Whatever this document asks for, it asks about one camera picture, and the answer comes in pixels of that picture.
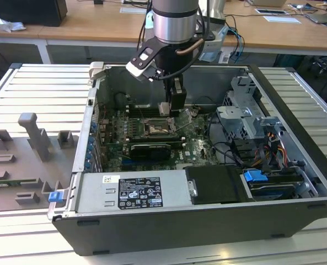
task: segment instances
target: blue latch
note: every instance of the blue latch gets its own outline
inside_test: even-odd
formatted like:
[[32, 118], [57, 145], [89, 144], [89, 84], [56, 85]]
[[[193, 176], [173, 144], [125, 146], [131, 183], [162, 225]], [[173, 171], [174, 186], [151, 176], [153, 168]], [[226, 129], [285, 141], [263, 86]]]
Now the blue latch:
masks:
[[261, 174], [261, 170], [248, 170], [244, 174], [244, 178], [249, 181], [268, 181], [269, 179], [264, 174]]
[[51, 192], [48, 197], [50, 203], [62, 203], [64, 192]]

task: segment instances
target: table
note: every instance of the table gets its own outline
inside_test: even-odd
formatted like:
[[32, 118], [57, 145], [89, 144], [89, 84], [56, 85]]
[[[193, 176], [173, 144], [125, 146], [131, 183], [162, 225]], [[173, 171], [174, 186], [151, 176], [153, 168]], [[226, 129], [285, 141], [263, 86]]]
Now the table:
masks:
[[[313, 5], [318, 3], [305, 0], [298, 0], [297, 3], [306, 2]], [[0, 43], [34, 44], [39, 49], [43, 63], [52, 62], [47, 49], [49, 45], [136, 47], [143, 14], [120, 13], [121, 5], [110, 2], [94, 5], [93, 1], [67, 0], [67, 7], [68, 14], [60, 27], [26, 25], [27, 30], [20, 32], [0, 30]], [[232, 0], [226, 3], [224, 13], [257, 14], [254, 9], [245, 7], [241, 1]], [[236, 17], [237, 28], [246, 42], [244, 51], [327, 55], [327, 27], [304, 17], [297, 16], [297, 19], [301, 24], [270, 23], [263, 17]], [[227, 21], [233, 25], [231, 17]], [[224, 49], [229, 51], [235, 45], [235, 37], [227, 36]]]

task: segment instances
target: copper pipe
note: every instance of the copper pipe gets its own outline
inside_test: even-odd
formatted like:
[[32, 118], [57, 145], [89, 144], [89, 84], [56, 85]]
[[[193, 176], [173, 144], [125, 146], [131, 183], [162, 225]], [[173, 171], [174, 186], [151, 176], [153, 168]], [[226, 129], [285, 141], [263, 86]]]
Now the copper pipe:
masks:
[[204, 42], [203, 38], [199, 39], [197, 42], [195, 42], [193, 45], [191, 45], [189, 48], [185, 49], [185, 50], [176, 50], [176, 54], [177, 55], [187, 55], [191, 52], [193, 52], [195, 49], [197, 49], [200, 45], [202, 45]]

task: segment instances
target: laptop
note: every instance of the laptop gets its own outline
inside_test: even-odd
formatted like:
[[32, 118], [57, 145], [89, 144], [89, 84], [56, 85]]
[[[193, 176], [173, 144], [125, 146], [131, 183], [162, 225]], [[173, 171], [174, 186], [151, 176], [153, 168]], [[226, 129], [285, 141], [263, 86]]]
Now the laptop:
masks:
[[327, 15], [323, 14], [305, 14], [307, 18], [318, 24], [327, 23]]
[[247, 0], [252, 6], [258, 7], [283, 7], [287, 0]]

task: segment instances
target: power supply label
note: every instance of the power supply label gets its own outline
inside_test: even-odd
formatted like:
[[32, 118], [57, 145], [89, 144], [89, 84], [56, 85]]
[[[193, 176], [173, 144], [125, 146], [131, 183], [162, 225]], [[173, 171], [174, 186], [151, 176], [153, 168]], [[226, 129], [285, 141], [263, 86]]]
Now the power supply label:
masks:
[[163, 207], [160, 179], [119, 179], [118, 207], [121, 210]]

